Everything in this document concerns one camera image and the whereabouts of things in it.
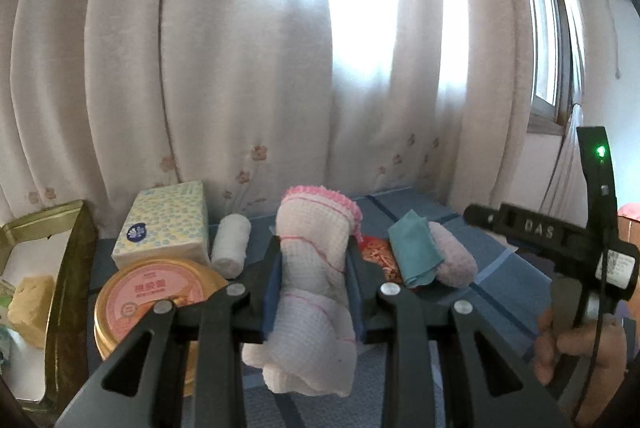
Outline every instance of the triangular cutout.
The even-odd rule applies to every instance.
[[[138,393],[151,338],[151,332],[145,332],[140,336],[131,350],[117,362],[107,377],[102,380],[102,387],[105,390],[127,397],[134,397]]]
[[[476,332],[475,339],[489,394],[500,397],[521,390],[522,382],[488,339],[481,332]]]

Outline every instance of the white label sticker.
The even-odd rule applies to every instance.
[[[620,287],[620,289],[626,289],[629,286],[635,264],[636,259],[632,256],[609,249],[607,282],[616,287]],[[600,257],[600,262],[596,270],[596,278],[602,280],[602,256]]]

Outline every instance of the human hand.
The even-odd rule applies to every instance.
[[[553,336],[553,313],[546,310],[538,319],[540,337],[536,339],[534,349],[536,361],[534,373],[538,380],[547,385],[554,376],[559,354],[568,356],[591,356],[595,342],[596,322],[588,323],[577,329]],[[626,336],[618,320],[602,326],[600,347],[593,371],[591,384],[584,403],[576,419],[579,427],[588,427],[602,414],[605,407],[617,392],[626,370]]]

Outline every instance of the yellow sponge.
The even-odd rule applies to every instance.
[[[9,304],[7,316],[12,329],[38,348],[44,348],[54,287],[51,276],[27,276],[15,289]]]

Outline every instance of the pink sponge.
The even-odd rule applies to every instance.
[[[443,225],[430,222],[431,236],[444,262],[436,269],[436,278],[450,287],[466,287],[476,279],[478,264],[465,246]]]

